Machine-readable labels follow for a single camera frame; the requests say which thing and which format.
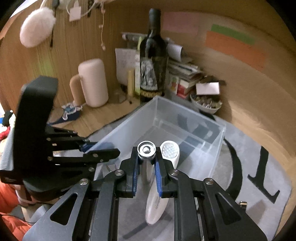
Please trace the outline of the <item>stack of books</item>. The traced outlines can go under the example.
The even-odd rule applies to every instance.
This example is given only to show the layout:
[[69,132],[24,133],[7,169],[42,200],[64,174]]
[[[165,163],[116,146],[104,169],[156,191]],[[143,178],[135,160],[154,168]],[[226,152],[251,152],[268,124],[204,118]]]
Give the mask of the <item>stack of books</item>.
[[204,77],[198,66],[191,63],[180,63],[169,59],[167,89],[182,99],[188,99],[194,92],[195,85]]

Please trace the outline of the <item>blue cartoon sticker card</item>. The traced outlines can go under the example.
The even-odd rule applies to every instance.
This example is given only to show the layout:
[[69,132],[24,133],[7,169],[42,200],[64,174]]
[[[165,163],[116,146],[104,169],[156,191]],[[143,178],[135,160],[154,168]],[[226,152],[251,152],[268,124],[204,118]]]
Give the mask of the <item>blue cartoon sticker card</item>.
[[62,116],[60,116],[57,120],[50,120],[48,124],[51,126],[69,123],[71,121],[75,121],[79,119],[83,106],[75,105],[73,103],[68,103],[62,106]]

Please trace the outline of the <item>white fluffy pompom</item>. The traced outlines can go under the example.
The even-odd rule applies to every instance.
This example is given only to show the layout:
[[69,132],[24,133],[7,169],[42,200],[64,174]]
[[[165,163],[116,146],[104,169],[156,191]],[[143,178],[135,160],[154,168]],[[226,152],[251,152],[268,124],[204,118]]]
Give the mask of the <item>white fluffy pompom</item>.
[[51,35],[55,23],[52,9],[43,7],[34,10],[21,26],[20,42],[26,48],[38,46]]

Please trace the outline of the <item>orange sticky note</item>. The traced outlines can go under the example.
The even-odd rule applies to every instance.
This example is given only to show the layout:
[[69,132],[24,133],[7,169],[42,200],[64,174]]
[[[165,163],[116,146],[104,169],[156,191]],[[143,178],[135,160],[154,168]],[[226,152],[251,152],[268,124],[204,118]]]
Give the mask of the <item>orange sticky note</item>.
[[233,37],[207,31],[205,46],[232,56],[258,71],[262,71],[265,67],[266,54],[264,52]]

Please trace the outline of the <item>clear plastic storage box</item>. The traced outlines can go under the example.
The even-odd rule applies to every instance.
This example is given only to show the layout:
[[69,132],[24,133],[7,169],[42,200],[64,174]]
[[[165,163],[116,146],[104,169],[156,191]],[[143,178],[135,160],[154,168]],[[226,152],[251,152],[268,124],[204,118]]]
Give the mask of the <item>clear plastic storage box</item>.
[[[95,150],[119,149],[111,165],[119,167],[131,156],[132,148],[151,141],[168,158],[176,158],[175,168],[190,178],[203,180],[213,175],[226,127],[209,117],[164,98],[147,103],[119,124],[112,124],[92,137]],[[119,240],[173,240],[174,201],[153,225],[145,220],[149,190],[154,186],[154,168],[141,170],[137,193],[119,202]]]

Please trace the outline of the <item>black wireless microphone dongle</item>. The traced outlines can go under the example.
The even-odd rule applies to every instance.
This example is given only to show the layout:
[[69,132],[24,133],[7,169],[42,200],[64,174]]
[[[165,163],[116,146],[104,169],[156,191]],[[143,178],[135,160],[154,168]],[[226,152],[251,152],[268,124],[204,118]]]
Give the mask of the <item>black wireless microphone dongle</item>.
[[247,202],[246,202],[246,201],[240,201],[240,202],[239,202],[239,206],[240,206],[243,210],[246,210],[246,209],[247,209]]

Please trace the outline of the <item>white bowl of small items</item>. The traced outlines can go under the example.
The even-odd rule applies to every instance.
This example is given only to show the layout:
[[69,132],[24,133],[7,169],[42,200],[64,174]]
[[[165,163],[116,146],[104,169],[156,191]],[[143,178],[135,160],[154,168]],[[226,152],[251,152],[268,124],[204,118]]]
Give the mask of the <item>white bowl of small items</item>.
[[195,108],[208,114],[217,113],[222,106],[222,101],[215,101],[213,98],[208,98],[205,95],[198,96],[192,93],[190,94],[190,100]]

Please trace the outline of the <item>yellow tube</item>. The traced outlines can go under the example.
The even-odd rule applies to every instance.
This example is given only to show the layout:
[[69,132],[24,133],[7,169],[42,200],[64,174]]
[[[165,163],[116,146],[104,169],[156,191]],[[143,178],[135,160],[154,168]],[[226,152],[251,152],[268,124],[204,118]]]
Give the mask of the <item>yellow tube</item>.
[[134,97],[134,84],[135,84],[135,70],[133,68],[127,71],[127,94],[130,97]]

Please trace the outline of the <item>white handheld beauty device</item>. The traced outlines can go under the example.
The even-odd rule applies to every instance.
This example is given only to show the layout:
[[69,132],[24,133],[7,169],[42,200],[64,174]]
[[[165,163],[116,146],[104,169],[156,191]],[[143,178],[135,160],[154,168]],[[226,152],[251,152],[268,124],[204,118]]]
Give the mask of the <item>white handheld beauty device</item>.
[[[160,151],[162,158],[169,160],[174,169],[177,168],[180,158],[180,148],[178,144],[174,141],[164,141],[160,145]],[[168,198],[162,198],[165,180],[161,176],[159,162],[156,162],[156,168],[155,179],[151,185],[145,209],[145,221],[148,225],[154,225],[158,222],[169,201]]]

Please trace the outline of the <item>grey rug with black letters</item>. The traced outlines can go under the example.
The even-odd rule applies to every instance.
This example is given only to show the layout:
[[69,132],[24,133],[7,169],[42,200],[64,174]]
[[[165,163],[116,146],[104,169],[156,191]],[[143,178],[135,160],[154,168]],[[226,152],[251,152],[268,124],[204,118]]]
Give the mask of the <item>grey rug with black letters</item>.
[[236,202],[246,201],[247,214],[268,240],[274,239],[292,191],[290,179],[263,146],[229,122],[203,115],[178,97],[158,98],[89,138],[97,150],[120,150],[118,158],[98,167],[99,177],[119,167],[142,141],[156,146],[174,141],[180,148],[178,170],[197,180],[211,177]]

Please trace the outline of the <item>pink sticky note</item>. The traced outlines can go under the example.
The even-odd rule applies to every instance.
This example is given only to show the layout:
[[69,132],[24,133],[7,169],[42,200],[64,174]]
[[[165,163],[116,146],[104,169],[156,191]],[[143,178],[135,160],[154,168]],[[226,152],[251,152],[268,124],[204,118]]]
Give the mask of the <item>pink sticky note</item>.
[[199,14],[188,11],[171,11],[163,15],[163,31],[197,35]]

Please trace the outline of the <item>handwritten paper note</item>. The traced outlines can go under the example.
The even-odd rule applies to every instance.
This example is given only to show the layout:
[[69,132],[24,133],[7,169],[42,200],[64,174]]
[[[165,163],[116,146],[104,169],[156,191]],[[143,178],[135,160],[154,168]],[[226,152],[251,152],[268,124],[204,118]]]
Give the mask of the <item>handwritten paper note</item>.
[[115,48],[116,78],[120,84],[127,85],[127,71],[135,68],[138,54],[136,49]]

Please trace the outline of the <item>white card on bowl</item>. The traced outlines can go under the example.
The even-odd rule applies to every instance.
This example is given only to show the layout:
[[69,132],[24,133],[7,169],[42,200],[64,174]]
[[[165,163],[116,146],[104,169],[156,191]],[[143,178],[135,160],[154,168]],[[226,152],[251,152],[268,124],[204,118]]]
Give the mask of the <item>white card on bowl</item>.
[[197,95],[219,95],[220,87],[218,82],[196,83]]

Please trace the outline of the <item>dark wine bottle elephant label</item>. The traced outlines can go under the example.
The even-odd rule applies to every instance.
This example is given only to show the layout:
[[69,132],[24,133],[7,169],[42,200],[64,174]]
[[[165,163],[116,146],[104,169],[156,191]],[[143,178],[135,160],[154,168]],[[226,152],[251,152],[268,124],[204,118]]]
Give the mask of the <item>dark wine bottle elephant label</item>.
[[149,33],[140,44],[140,101],[164,95],[167,45],[161,37],[161,11],[149,10]]

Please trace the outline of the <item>green sticky note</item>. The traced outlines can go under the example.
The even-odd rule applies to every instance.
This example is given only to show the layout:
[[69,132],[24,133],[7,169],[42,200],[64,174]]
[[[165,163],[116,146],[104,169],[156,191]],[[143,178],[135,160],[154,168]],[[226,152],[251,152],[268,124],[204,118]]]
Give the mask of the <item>green sticky note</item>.
[[236,40],[244,42],[245,44],[254,45],[255,43],[255,39],[253,37],[250,37],[249,35],[239,32],[237,30],[233,30],[229,27],[213,24],[211,27],[211,31],[220,33],[228,37],[232,37]]

